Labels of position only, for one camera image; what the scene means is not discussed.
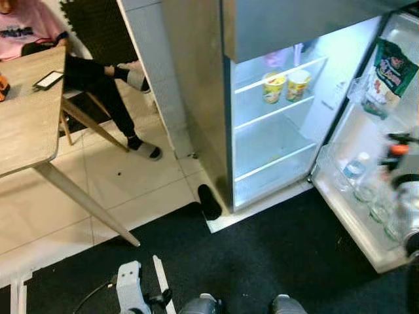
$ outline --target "smartphone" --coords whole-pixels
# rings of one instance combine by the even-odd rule
[[[52,71],[46,76],[44,76],[41,80],[36,82],[33,85],[33,88],[36,90],[49,90],[53,85],[55,85],[62,77],[64,73]]]

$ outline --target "refrigerator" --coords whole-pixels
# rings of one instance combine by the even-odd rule
[[[402,2],[162,3],[192,144],[231,211],[307,178],[379,273],[406,262],[378,161],[387,133],[418,124],[418,74],[384,120],[362,101],[379,38],[418,63],[419,20]],[[361,153],[367,170],[351,180]],[[357,198],[366,181],[372,201]],[[378,200],[385,218],[372,215]]]

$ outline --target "black carpet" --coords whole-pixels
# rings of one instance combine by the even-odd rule
[[[70,313],[132,260],[143,264],[144,291],[155,294],[154,254],[163,261],[178,311],[209,292],[223,298],[231,314],[266,313],[279,293],[298,299],[309,314],[407,312],[405,268],[377,275],[314,189],[212,235],[197,203],[133,233],[139,249],[114,238],[35,272],[27,283],[28,313]],[[109,289],[80,313],[118,310]]]

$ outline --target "green snack package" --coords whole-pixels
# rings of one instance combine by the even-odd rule
[[[418,66],[395,43],[378,39],[374,67],[362,106],[368,113],[384,120],[398,105]]]

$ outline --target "table leg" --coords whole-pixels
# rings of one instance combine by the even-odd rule
[[[64,128],[64,133],[65,133],[65,136],[67,137],[68,143],[70,146],[73,146],[73,141],[71,140],[70,129],[68,128],[68,123],[67,123],[67,120],[65,119],[65,116],[62,110],[60,110],[60,120]]]
[[[92,216],[99,219],[106,226],[110,227],[110,229],[116,231],[126,241],[136,247],[139,246],[139,241],[127,229],[121,226],[102,206],[50,162],[35,167],[35,170],[85,208]]]
[[[126,148],[124,145],[119,143],[112,135],[107,133],[101,126],[99,126],[95,120],[90,118],[87,114],[82,112],[79,108],[74,106],[68,99],[64,98],[62,99],[62,109],[71,115],[74,119],[79,121],[81,124],[91,128],[94,130],[97,134],[102,136],[104,139],[107,139],[109,142],[114,144],[115,146],[121,148],[125,152],[129,152],[130,150]]]

